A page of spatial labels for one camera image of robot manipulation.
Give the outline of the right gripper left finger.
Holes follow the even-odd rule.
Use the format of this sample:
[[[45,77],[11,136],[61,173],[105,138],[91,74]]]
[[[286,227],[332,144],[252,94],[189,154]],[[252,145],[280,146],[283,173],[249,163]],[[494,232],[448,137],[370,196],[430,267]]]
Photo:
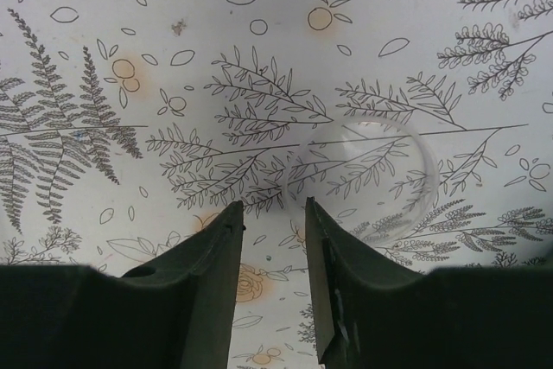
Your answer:
[[[3,266],[2,367],[226,367],[244,229],[235,201],[121,277],[85,265]]]

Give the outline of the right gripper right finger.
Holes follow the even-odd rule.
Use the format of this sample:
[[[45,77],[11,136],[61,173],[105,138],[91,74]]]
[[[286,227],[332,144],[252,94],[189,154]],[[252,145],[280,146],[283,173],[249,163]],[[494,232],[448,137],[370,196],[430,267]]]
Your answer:
[[[305,206],[318,360],[327,368],[549,368],[552,264],[420,274]]]

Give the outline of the clear plastic tube lid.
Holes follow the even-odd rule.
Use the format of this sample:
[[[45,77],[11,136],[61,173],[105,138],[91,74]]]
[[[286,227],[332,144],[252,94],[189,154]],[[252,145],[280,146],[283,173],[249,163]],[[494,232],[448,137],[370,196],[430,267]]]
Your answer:
[[[315,130],[283,176],[287,214],[305,226],[309,198],[367,245],[402,238],[430,210],[437,161],[411,127],[377,116],[342,118]]]

